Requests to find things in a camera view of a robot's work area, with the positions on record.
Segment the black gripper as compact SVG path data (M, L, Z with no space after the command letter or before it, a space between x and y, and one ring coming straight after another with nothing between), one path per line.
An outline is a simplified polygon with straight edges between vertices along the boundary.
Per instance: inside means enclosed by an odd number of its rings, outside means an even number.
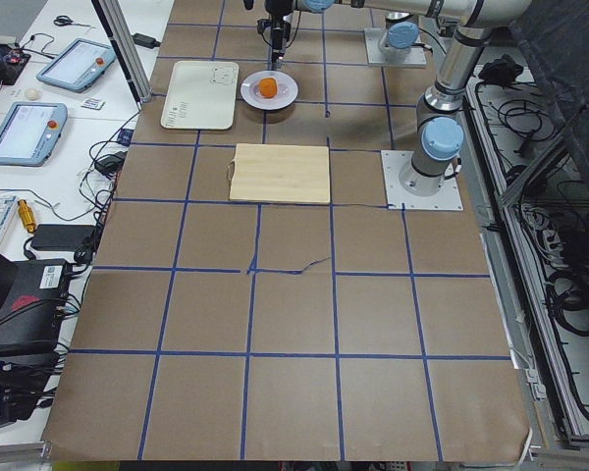
M279 70L283 61L282 51L286 49L290 39L293 1L265 0L264 8L269 15L270 22L272 69Z

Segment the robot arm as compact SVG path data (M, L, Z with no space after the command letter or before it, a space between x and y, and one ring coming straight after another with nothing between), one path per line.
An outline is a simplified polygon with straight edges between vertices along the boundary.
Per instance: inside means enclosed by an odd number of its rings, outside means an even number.
M419 196L439 191L444 174L457 157L464 133L455 121L465 87L492 30L507 26L531 5L529 1L351 1L355 9L373 8L426 18L443 16L458 21L452 43L436 80L417 104L419 144L400 170L400 183Z
M391 12L385 17L378 47L385 54L404 53L416 43L418 36L419 26L414 15L406 12Z

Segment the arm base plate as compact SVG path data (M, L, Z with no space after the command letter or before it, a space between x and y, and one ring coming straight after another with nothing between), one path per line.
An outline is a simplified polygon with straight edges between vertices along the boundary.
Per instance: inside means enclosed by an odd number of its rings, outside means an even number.
M394 54L382 53L378 47L378 41L382 36L382 28L366 28L364 30L365 45L367 51L368 64L379 67L400 67L400 68L425 68L427 60L421 46L416 43L409 51Z
M412 167L412 151L382 150L387 206L393 210L462 211L456 174L450 164L439 177L425 177Z

